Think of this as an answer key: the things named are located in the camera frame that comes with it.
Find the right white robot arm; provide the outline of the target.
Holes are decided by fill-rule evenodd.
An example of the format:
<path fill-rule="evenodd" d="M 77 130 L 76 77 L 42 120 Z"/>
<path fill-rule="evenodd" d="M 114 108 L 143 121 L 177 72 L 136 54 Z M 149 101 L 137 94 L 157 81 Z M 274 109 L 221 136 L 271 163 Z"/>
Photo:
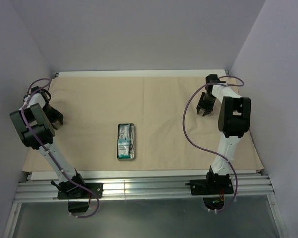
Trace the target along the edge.
<path fill-rule="evenodd" d="M 218 155 L 212 163 L 205 179 L 205 188 L 210 193 L 220 189 L 232 190 L 229 178 L 229 161 L 233 159 L 237 144 L 250 128 L 251 99 L 235 93 L 228 83 L 221 81 L 216 74 L 206 77 L 206 92 L 200 96 L 197 113 L 202 116 L 213 111 L 216 100 L 221 103 L 218 129 L 221 133 Z"/>

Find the teal sterile packet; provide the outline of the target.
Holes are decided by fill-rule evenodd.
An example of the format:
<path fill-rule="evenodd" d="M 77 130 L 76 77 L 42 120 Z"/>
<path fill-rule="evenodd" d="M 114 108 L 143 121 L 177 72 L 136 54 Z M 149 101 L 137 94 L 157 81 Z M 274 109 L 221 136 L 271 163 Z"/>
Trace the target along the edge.
<path fill-rule="evenodd" d="M 118 158 L 119 159 L 129 159 L 130 153 L 129 153 L 129 146 L 130 146 L 130 140 L 118 140 Z"/>
<path fill-rule="evenodd" d="M 118 125 L 118 139 L 128 140 L 130 139 L 130 124 Z"/>

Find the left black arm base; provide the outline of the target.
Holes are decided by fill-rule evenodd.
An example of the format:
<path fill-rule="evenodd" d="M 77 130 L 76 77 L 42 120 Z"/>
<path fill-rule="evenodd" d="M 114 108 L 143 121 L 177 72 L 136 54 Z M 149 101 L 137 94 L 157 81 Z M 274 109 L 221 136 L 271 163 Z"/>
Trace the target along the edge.
<path fill-rule="evenodd" d="M 101 198 L 103 192 L 103 183 L 86 183 L 85 187 L 95 193 L 86 191 L 83 188 L 77 187 L 70 183 L 60 183 L 56 185 L 58 189 L 58 199 L 60 200 L 71 200 L 71 199 L 88 199 L 88 201 L 74 201 L 68 202 L 68 211 L 72 214 L 79 214 L 87 212 L 90 206 L 90 200 L 92 198 Z"/>

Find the beige cloth wrap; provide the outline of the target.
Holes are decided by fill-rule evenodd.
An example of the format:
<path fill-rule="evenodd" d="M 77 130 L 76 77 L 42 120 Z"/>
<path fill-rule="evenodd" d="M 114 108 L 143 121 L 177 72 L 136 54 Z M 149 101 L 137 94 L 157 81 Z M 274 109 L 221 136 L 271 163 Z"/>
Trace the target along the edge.
<path fill-rule="evenodd" d="M 220 103 L 197 114 L 203 77 L 60 77 L 50 104 L 64 115 L 55 140 L 78 171 L 208 169 Z M 117 159 L 118 124 L 135 125 L 136 158 Z"/>

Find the metal instrument tray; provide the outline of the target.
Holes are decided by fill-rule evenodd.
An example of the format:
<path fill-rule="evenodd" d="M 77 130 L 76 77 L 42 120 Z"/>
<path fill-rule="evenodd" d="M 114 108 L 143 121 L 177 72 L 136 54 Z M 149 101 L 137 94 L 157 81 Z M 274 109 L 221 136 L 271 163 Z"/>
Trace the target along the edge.
<path fill-rule="evenodd" d="M 118 124 L 117 159 L 119 161 L 134 160 L 136 158 L 135 142 L 135 125 L 133 123 Z"/>

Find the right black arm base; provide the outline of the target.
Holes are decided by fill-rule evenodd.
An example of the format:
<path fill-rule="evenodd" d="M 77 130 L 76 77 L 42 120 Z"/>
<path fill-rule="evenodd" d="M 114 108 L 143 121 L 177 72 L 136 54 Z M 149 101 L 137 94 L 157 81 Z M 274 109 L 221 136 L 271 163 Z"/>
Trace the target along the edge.
<path fill-rule="evenodd" d="M 190 187 L 191 195 L 221 195 L 234 194 L 231 180 L 226 185 L 207 182 L 206 179 L 192 179 L 185 185 Z"/>

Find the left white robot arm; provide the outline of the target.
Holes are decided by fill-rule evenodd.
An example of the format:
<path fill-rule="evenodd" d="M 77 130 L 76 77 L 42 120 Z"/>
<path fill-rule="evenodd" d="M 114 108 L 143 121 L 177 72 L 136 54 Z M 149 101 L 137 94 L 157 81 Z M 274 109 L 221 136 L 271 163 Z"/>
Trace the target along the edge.
<path fill-rule="evenodd" d="M 87 186 L 77 170 L 66 160 L 54 139 L 63 125 L 64 116 L 50 106 L 51 94 L 45 89 L 31 88 L 20 109 L 10 113 L 10 119 L 22 143 L 39 152 L 56 172 L 59 183 L 51 182 L 67 196 L 81 198 Z"/>

